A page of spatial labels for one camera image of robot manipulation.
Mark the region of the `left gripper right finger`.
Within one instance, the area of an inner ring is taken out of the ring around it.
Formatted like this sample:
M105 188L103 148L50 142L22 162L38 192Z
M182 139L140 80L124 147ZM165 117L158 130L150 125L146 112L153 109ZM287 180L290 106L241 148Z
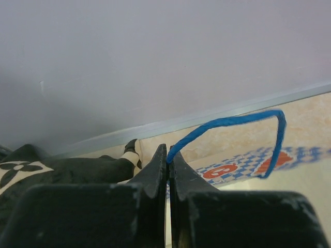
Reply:
M179 154L169 169L173 247L330 247L301 193L221 191Z

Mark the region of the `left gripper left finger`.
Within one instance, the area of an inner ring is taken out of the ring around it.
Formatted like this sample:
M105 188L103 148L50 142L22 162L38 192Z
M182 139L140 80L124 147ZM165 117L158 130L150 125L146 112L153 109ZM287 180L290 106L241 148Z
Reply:
M36 184L18 199L1 247L164 246L167 148L130 180Z

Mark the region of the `checkered paper bag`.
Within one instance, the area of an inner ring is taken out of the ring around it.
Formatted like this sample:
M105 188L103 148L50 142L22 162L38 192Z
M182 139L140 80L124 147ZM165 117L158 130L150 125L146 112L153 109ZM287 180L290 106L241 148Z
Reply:
M274 173L307 169L316 174L330 162L330 94L273 108L261 120L215 127L178 154L208 183L229 184L264 175L270 168L279 128L283 141Z

